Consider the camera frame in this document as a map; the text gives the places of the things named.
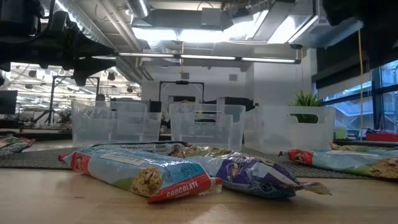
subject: desk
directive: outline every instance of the desk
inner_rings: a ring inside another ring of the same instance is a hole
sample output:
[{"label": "desk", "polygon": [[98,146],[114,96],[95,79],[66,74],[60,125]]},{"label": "desk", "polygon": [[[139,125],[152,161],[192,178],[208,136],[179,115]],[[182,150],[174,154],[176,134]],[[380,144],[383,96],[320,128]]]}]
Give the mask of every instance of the desk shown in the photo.
[{"label": "desk", "polygon": [[300,179],[333,196],[300,191],[267,200],[221,194],[147,204],[146,198],[72,171],[0,169],[1,223],[396,223],[398,184],[379,180]]}]

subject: clear plastic bin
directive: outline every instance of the clear plastic bin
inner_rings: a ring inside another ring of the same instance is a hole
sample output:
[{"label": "clear plastic bin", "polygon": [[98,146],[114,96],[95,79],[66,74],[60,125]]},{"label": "clear plastic bin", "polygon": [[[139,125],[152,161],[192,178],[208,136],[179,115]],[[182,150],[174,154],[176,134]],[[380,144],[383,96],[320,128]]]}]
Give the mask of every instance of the clear plastic bin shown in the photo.
[{"label": "clear plastic bin", "polygon": [[76,146],[103,141],[158,141],[162,113],[148,113],[144,103],[72,103],[72,133]]},{"label": "clear plastic bin", "polygon": [[172,140],[240,151],[245,110],[239,105],[172,103]]},{"label": "clear plastic bin", "polygon": [[[317,123],[299,123],[303,114],[316,117]],[[327,150],[333,142],[335,118],[332,107],[260,106],[246,112],[245,146],[268,154],[293,148]]]}]

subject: wooden table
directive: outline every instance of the wooden table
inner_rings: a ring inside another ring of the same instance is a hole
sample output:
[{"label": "wooden table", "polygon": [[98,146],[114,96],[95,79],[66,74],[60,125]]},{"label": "wooden table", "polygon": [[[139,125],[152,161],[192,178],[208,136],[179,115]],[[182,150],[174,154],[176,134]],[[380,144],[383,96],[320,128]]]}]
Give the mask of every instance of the wooden table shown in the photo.
[{"label": "wooden table", "polygon": [[397,223],[398,184],[319,181],[333,196],[300,191],[267,200],[217,195],[147,204],[146,198],[65,170],[0,169],[0,223]]}]

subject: green plant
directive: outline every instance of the green plant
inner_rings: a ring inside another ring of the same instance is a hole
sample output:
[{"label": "green plant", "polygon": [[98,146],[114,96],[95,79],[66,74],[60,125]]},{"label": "green plant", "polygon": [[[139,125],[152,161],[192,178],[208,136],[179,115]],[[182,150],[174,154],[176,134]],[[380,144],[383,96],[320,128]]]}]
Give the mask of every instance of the green plant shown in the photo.
[{"label": "green plant", "polygon": [[[320,101],[318,101],[317,95],[308,94],[306,95],[303,90],[300,90],[299,94],[296,95],[296,100],[291,106],[321,106]],[[314,114],[292,114],[297,117],[299,123],[318,123],[318,117]]]}]

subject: gray mat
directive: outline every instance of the gray mat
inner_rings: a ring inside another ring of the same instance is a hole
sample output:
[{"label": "gray mat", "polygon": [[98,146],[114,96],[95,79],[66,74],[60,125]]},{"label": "gray mat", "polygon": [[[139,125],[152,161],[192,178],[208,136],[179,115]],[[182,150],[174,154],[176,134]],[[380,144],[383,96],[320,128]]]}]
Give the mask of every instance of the gray mat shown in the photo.
[{"label": "gray mat", "polygon": [[[73,152],[75,148],[52,149],[46,151],[33,151],[0,156],[0,168],[29,168],[29,169],[70,169],[58,161],[58,156]],[[341,178],[341,179],[368,179],[360,175],[343,174],[330,170],[318,169],[303,164],[289,161],[286,157],[262,154],[257,151],[245,149],[244,152],[266,157],[288,169],[296,177],[313,178]]]}]

